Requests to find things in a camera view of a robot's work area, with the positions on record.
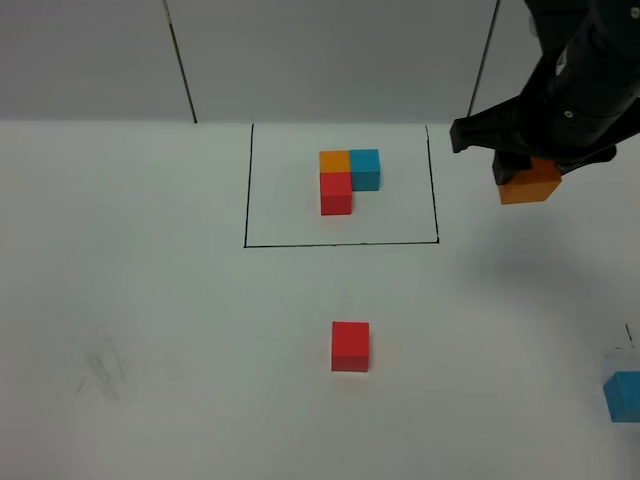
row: orange block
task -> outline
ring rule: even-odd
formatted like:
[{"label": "orange block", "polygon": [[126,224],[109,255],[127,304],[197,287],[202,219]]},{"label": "orange block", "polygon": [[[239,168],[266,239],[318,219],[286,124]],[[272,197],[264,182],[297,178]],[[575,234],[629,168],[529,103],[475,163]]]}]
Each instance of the orange block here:
[{"label": "orange block", "polygon": [[551,160],[531,158],[533,168],[516,173],[506,185],[498,185],[500,202],[544,202],[562,182],[562,175]]},{"label": "orange block", "polygon": [[320,152],[320,173],[344,173],[350,171],[349,150]]}]

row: blue block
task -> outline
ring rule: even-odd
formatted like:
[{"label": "blue block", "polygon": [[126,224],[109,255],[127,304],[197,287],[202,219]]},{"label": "blue block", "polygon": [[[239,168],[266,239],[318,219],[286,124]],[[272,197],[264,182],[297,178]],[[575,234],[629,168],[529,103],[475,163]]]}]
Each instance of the blue block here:
[{"label": "blue block", "polygon": [[380,190],[378,150],[349,150],[351,188],[354,192]]},{"label": "blue block", "polygon": [[604,386],[611,421],[640,423],[640,372],[616,372]]}]

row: black marking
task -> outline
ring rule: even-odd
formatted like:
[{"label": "black marking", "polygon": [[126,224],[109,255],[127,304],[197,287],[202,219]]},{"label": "black marking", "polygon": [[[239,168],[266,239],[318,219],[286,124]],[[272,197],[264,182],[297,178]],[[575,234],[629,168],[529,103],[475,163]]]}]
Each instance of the black marking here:
[{"label": "black marking", "polygon": [[301,245],[247,245],[244,248],[306,248],[306,247],[370,247],[380,245],[438,245],[440,242],[373,242],[373,243],[316,243]]},{"label": "black marking", "polygon": [[636,348],[635,345],[633,344],[633,337],[631,336],[631,330],[629,330],[629,324],[625,323],[624,326],[627,327],[627,335],[629,335],[629,341],[631,342],[631,348]]},{"label": "black marking", "polygon": [[173,48],[176,51],[176,58],[178,59],[178,66],[180,67],[180,75],[182,76],[182,83],[184,84],[184,90],[187,94],[187,101],[189,102],[189,108],[191,109],[191,118],[193,123],[198,123],[196,117],[196,109],[193,106],[193,100],[191,99],[191,91],[189,90],[189,83],[187,82],[187,75],[184,73],[184,65],[182,64],[182,57],[180,56],[180,49],[178,48],[178,40],[176,39],[176,32],[173,30],[173,22],[171,21],[171,14],[169,13],[169,5],[167,0],[162,0],[164,5],[164,11],[167,15],[167,22],[169,23],[169,32],[171,32],[171,40],[173,41]]},{"label": "black marking", "polygon": [[249,206],[251,204],[251,170],[253,169],[253,129],[255,123],[251,124],[251,143],[249,145],[249,180],[247,180],[247,213],[244,217],[244,248],[247,248],[247,235],[249,234]]},{"label": "black marking", "polygon": [[433,199],[433,219],[436,222],[436,244],[440,244],[440,228],[438,227],[438,210],[436,209],[436,191],[433,188],[433,168],[431,167],[431,139],[429,138],[429,127],[424,129],[427,132],[427,156],[429,158],[429,178],[431,179],[431,198]]},{"label": "black marking", "polygon": [[253,133],[255,123],[251,124],[251,144],[249,149],[249,179],[247,180],[247,211],[244,221],[244,246],[243,248],[307,248],[307,247],[363,247],[363,246],[380,246],[380,245],[439,245],[440,244],[440,228],[438,226],[438,211],[436,208],[436,194],[433,186],[433,167],[431,165],[431,144],[429,140],[429,129],[425,125],[427,136],[427,162],[429,165],[429,180],[431,182],[431,198],[433,200],[433,219],[436,226],[436,240],[426,242],[363,242],[363,243],[316,243],[316,244],[281,244],[281,245],[247,245],[249,234],[249,212],[251,204],[251,178],[253,171]]},{"label": "black marking", "polygon": [[476,84],[473,87],[473,93],[471,94],[471,102],[469,103],[469,111],[467,112],[467,117],[471,115],[471,112],[473,111],[473,105],[476,103],[476,95],[478,94],[478,88],[480,88],[480,82],[482,81],[482,74],[484,73],[484,64],[487,61],[487,55],[489,53],[489,45],[491,45],[493,30],[495,29],[496,19],[498,18],[498,10],[500,9],[500,2],[501,0],[496,0],[496,8],[493,10],[493,18],[491,19],[491,26],[489,27],[487,42],[484,44],[484,52],[482,52],[482,60],[480,60],[480,68],[478,69]]}]

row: red cube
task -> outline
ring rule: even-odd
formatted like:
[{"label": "red cube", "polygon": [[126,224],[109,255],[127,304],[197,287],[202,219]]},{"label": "red cube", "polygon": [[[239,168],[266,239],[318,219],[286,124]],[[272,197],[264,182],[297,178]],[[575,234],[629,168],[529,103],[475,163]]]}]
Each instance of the red cube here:
[{"label": "red cube", "polygon": [[353,191],[350,172],[320,174],[320,205],[322,215],[351,215]]},{"label": "red cube", "polygon": [[369,370],[369,324],[333,322],[331,370],[367,372]]}]

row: block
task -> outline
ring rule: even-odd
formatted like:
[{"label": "block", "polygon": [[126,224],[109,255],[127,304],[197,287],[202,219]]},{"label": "block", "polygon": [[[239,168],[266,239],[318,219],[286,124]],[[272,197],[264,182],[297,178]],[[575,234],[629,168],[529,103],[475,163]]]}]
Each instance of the block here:
[{"label": "block", "polygon": [[506,185],[498,185],[500,202],[544,202],[562,182],[562,175],[551,160],[531,158],[533,168],[516,173]]},{"label": "block", "polygon": [[380,190],[378,150],[349,150],[351,184],[355,192]]},{"label": "block", "polygon": [[333,322],[331,333],[331,371],[369,370],[369,324]]},{"label": "block", "polygon": [[614,423],[640,423],[640,372],[616,372],[604,385]]},{"label": "block", "polygon": [[351,215],[353,190],[351,174],[320,173],[320,213],[322,215]]},{"label": "block", "polygon": [[349,172],[349,151],[320,152],[320,173]]}]

